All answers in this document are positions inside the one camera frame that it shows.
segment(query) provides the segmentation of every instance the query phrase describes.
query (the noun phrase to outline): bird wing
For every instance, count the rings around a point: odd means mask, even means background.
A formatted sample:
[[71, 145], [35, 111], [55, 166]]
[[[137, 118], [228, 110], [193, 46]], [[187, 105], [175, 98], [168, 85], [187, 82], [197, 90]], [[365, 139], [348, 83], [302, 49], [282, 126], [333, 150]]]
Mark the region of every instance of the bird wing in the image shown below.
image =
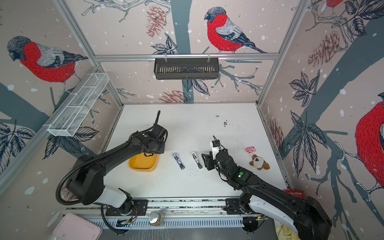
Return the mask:
[[380, 128], [380, 141], [381, 141], [381, 147], [384, 152], [384, 124], [381, 125], [381, 128]]
[[224, 26], [217, 27], [216, 32], [225, 40], [236, 42], [235, 40], [243, 33], [243, 30], [227, 18]]
[[60, 48], [47, 47], [36, 43], [40, 49], [41, 57], [37, 60], [39, 66], [45, 68], [58, 68], [64, 61], [63, 50]]

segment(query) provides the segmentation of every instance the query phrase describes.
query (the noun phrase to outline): black mounting plate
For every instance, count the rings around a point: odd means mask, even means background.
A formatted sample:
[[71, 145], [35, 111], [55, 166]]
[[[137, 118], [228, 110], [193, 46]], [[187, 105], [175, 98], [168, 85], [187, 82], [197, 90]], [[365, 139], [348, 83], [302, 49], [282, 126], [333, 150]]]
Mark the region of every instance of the black mounting plate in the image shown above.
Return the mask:
[[[137, 208], [137, 215], [138, 216], [145, 216], [145, 212], [147, 211], [148, 206], [148, 200], [146, 199], [133, 199], [133, 206]], [[119, 216], [122, 217], [123, 215], [120, 214], [121, 211], [115, 207], [112, 207], [108, 205], [107, 212], [105, 212], [106, 216]], [[136, 212], [132, 210], [127, 216], [135, 216]]]
[[224, 210], [228, 215], [237, 215], [244, 214], [240, 209], [238, 198], [227, 198], [225, 199], [225, 208]]

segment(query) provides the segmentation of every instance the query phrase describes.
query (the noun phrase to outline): silver lid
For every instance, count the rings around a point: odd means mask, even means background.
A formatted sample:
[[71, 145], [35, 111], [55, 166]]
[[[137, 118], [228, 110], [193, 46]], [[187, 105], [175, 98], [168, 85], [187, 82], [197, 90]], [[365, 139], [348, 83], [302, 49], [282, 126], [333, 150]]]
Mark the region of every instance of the silver lid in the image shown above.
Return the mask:
[[149, 215], [149, 223], [156, 224], [160, 219], [160, 215], [158, 212], [151, 212]]

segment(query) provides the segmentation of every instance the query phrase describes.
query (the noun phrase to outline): white wire basket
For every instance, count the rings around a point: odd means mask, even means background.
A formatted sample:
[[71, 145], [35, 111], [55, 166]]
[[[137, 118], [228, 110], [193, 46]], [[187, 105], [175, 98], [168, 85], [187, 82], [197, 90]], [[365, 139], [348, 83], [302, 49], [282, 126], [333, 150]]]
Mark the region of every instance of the white wire basket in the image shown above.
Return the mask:
[[73, 137], [89, 110], [109, 82], [106, 73], [92, 73], [70, 103], [49, 126], [48, 132], [54, 136]]

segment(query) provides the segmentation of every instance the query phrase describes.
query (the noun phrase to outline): pink toy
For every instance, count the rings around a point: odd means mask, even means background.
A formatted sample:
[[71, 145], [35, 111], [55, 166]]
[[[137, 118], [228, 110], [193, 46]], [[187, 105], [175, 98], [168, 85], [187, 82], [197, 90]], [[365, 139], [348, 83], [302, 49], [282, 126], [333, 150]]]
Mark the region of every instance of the pink toy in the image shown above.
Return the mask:
[[251, 154], [251, 153], [253, 153], [253, 152], [256, 152], [256, 149], [255, 149], [255, 147], [247, 147], [246, 149], [245, 149], [245, 151], [247, 152], [247, 153], [249, 153], [249, 154]]

